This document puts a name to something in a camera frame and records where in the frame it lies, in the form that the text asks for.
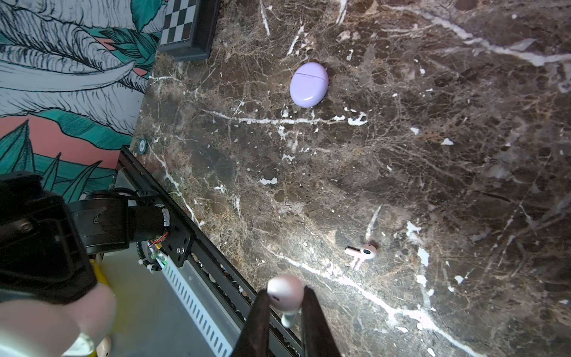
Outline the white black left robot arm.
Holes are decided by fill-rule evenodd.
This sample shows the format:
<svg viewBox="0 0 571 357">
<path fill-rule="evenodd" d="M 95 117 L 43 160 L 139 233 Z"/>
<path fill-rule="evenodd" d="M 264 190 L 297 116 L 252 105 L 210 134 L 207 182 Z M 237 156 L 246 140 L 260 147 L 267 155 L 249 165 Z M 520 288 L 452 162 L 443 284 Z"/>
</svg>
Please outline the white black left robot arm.
<svg viewBox="0 0 571 357">
<path fill-rule="evenodd" d="M 135 245 L 150 272 L 191 234 L 166 199 L 126 187 L 70 202 L 29 171 L 1 176 L 1 354 L 108 356 L 116 298 L 97 256 Z"/>
</svg>

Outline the white earbud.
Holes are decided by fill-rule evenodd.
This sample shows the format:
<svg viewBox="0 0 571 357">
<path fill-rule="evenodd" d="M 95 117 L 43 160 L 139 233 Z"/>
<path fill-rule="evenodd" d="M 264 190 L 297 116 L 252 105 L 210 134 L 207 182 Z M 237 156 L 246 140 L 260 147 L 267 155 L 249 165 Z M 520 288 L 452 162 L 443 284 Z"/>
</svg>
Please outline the white earbud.
<svg viewBox="0 0 571 357">
<path fill-rule="evenodd" d="M 362 245 L 361 248 L 348 246 L 344 252 L 352 257 L 350 268 L 353 270 L 359 270 L 364 261 L 372 260 L 377 256 L 376 247 L 369 243 Z"/>
<path fill-rule="evenodd" d="M 282 314 L 281 324 L 285 328 L 294 326 L 302 308 L 304 289 L 303 282 L 293 275 L 276 276 L 267 284 L 271 305 Z"/>
</svg>

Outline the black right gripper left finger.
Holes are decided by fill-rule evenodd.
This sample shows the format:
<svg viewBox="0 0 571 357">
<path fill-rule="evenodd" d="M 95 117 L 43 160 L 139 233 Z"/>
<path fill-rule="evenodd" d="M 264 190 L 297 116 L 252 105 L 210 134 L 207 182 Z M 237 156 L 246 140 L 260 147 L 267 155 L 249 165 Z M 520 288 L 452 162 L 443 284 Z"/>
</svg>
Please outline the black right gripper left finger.
<svg viewBox="0 0 571 357">
<path fill-rule="evenodd" d="M 266 289 L 260 290 L 230 357 L 269 355 L 270 314 L 269 294 Z"/>
</svg>

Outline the purple earbud charging case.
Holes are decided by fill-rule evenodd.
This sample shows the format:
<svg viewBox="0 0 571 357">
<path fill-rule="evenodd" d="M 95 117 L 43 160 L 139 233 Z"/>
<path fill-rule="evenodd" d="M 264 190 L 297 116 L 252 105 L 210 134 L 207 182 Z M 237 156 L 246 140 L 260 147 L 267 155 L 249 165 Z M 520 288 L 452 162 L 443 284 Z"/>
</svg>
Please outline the purple earbud charging case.
<svg viewBox="0 0 571 357">
<path fill-rule="evenodd" d="M 329 76 L 318 62 L 302 65 L 293 75 L 290 83 L 290 96 L 296 105 L 312 108 L 326 96 Z"/>
</svg>

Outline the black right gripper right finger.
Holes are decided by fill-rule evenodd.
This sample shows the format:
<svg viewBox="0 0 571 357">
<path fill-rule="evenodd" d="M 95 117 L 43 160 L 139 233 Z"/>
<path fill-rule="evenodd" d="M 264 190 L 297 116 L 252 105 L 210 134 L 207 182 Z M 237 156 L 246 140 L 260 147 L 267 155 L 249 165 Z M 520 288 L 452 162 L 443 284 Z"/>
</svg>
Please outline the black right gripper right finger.
<svg viewBox="0 0 571 357">
<path fill-rule="evenodd" d="M 341 357 L 318 298 L 308 286 L 304 287 L 301 318 L 305 357 Z"/>
</svg>

